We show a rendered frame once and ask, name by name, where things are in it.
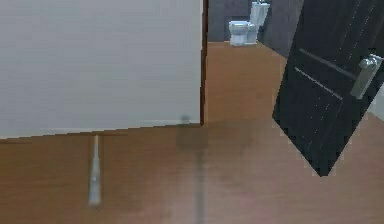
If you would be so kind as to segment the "white toilet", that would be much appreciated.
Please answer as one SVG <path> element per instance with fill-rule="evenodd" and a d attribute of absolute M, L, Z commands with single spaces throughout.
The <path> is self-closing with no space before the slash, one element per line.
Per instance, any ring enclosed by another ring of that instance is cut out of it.
<path fill-rule="evenodd" d="M 232 46 L 255 45 L 258 41 L 259 29 L 264 25 L 270 3 L 256 0 L 251 5 L 248 21 L 230 21 L 230 44 Z"/>

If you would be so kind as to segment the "grey baseball bat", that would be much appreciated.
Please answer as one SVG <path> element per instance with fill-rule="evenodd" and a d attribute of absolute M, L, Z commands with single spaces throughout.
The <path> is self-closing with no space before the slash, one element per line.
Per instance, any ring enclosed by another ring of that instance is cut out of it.
<path fill-rule="evenodd" d="M 100 174 L 99 136 L 95 135 L 88 200 L 88 203 L 91 207 L 97 207 L 101 204 Z"/>

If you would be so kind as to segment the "black room door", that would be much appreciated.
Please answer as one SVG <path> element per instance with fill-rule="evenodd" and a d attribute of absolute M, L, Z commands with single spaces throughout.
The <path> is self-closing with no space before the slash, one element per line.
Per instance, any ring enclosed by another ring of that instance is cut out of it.
<path fill-rule="evenodd" d="M 384 84 L 350 92 L 370 54 L 384 58 L 384 0 L 305 0 L 272 117 L 319 176 L 330 174 Z"/>

